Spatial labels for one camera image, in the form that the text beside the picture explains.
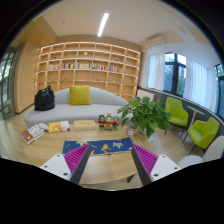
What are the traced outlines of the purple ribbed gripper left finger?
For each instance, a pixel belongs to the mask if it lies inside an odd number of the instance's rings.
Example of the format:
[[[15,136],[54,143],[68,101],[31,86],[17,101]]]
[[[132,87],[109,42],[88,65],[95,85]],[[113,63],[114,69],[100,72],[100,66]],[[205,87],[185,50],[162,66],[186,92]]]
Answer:
[[[79,184],[89,156],[90,145],[86,144],[65,155],[55,154],[41,166],[41,169],[74,184]]]

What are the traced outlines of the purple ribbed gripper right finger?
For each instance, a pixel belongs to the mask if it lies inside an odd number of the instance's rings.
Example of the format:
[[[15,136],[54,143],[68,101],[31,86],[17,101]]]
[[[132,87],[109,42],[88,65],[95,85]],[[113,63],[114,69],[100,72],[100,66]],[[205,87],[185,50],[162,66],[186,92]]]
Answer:
[[[131,154],[143,186],[180,170],[168,156],[157,156],[135,144],[132,145]]]

